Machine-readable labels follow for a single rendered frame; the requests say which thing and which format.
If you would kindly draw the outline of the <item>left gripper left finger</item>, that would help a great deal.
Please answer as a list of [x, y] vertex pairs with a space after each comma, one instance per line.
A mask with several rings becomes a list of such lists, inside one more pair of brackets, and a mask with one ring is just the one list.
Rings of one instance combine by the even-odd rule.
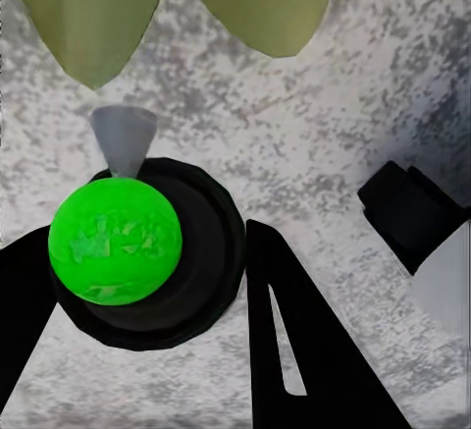
[[0, 250], [0, 414], [58, 303], [49, 231], [38, 228]]

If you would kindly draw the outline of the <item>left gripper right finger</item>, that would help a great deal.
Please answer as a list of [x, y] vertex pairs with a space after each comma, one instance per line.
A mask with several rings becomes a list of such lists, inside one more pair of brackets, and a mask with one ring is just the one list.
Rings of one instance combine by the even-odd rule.
[[[253, 429], [411, 429], [285, 238], [245, 228]], [[269, 285], [307, 395], [285, 390]]]

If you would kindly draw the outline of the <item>insectifuge atomizer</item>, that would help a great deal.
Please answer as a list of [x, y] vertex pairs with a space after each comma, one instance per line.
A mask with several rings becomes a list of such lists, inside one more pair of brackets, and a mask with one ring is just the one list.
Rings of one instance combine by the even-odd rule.
[[200, 167], [146, 159], [160, 121], [107, 104], [89, 122], [108, 169], [58, 209], [48, 236], [60, 306], [108, 348], [173, 349], [208, 332], [245, 276], [246, 228]]

